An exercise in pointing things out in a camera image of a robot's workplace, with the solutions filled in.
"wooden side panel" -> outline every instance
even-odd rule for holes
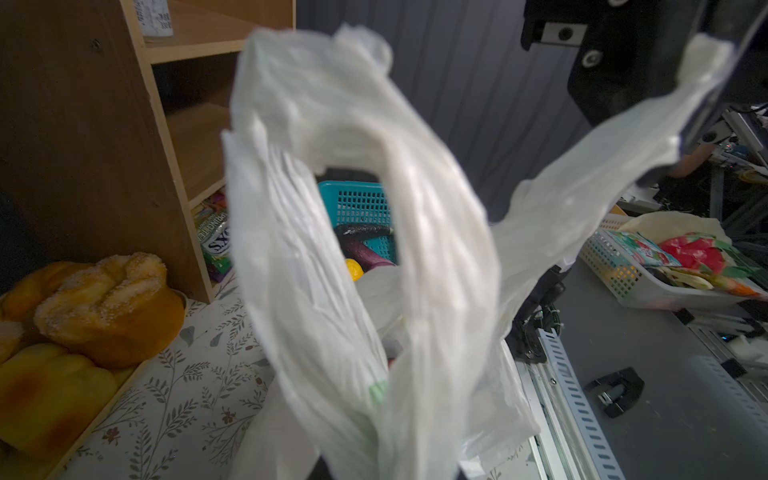
[[[0,189],[51,256],[156,253],[209,301],[120,2],[0,3],[0,69]]]
[[[295,28],[295,0],[181,0],[188,5],[269,28]]]

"gray wall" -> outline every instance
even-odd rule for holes
[[[525,0],[297,0],[298,28],[366,25],[392,46],[392,79],[449,146],[488,208],[505,215],[590,126],[566,92],[575,48],[520,47]]]

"screw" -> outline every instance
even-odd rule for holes
[[[584,54],[581,59],[581,66],[584,68],[597,67],[603,60],[603,52],[599,50],[590,50]]]
[[[572,36],[574,36],[574,31],[571,27],[563,27],[558,32],[558,38],[560,38],[562,41],[567,41]]]

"yellow fruit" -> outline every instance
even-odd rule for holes
[[[346,268],[349,270],[349,275],[352,275],[353,282],[356,282],[362,276],[362,267],[355,260],[351,258],[346,259]]]
[[[0,440],[32,458],[57,458],[117,392],[114,377],[53,343],[0,365]]]

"wooden shelf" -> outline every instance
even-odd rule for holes
[[[241,51],[254,23],[168,0],[173,36],[144,38],[151,64]]]
[[[166,120],[187,200],[194,207],[224,185],[221,131],[230,126],[230,111],[203,103],[175,111]]]

